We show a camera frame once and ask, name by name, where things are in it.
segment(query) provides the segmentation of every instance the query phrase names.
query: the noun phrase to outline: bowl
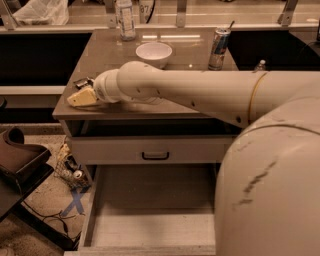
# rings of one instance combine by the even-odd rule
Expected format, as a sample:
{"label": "bowl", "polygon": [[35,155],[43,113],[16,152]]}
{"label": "bowl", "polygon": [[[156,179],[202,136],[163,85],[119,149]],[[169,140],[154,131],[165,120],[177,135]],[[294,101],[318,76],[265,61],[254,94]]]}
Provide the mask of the bowl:
{"label": "bowl", "polygon": [[172,48],[164,43],[151,42],[140,45],[136,54],[144,63],[163,69],[172,54]]}

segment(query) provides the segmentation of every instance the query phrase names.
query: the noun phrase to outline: drawer handle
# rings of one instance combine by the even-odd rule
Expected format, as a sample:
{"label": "drawer handle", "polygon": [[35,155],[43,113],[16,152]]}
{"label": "drawer handle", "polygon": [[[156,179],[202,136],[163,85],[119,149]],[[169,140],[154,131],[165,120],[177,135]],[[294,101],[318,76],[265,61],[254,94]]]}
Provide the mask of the drawer handle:
{"label": "drawer handle", "polygon": [[167,160],[169,156],[169,152],[142,152],[143,160]]}

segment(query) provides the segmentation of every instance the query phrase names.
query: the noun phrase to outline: silver can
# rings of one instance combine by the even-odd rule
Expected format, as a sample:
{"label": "silver can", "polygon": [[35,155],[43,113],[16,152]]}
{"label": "silver can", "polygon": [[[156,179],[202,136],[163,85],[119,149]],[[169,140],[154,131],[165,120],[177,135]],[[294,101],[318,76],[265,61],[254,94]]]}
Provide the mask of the silver can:
{"label": "silver can", "polygon": [[213,37],[212,49],[208,68],[210,70],[221,70],[224,55],[228,47],[228,39],[231,34],[229,28],[216,28]]}

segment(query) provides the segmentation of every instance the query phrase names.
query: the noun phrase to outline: white plastic bag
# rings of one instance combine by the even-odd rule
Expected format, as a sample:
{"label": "white plastic bag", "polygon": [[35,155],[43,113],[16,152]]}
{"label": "white plastic bag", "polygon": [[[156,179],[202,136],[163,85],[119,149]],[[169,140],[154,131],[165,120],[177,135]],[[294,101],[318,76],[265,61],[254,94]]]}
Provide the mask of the white plastic bag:
{"label": "white plastic bag", "polygon": [[65,25],[68,0],[30,0],[13,16],[20,25]]}

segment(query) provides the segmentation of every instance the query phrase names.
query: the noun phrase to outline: concrete floor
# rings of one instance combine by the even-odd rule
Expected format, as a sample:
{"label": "concrete floor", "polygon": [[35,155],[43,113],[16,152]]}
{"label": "concrete floor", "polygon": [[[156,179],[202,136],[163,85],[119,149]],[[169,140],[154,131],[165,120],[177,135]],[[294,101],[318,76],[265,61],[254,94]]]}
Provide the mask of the concrete floor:
{"label": "concrete floor", "polygon": [[[0,133],[7,129],[9,125],[0,125]],[[47,162],[55,168],[57,163],[57,154],[64,143],[65,135],[59,124],[41,124],[41,125],[21,125],[17,124],[25,134],[25,143],[40,144],[47,147],[52,156]],[[81,198],[84,213],[79,214],[76,207],[73,207],[65,220],[69,237],[73,238],[81,232],[82,224],[85,219],[87,200],[89,192]],[[70,187],[53,172],[44,183],[42,183],[25,201],[34,210],[42,215],[51,215],[67,209],[72,202],[73,197]],[[64,233],[60,221],[46,220],[50,226],[57,231]],[[10,214],[0,223],[0,249],[10,247],[14,250],[15,255],[19,256],[59,256],[64,251],[47,240],[44,236],[37,233],[33,228],[22,222],[20,219]]]}

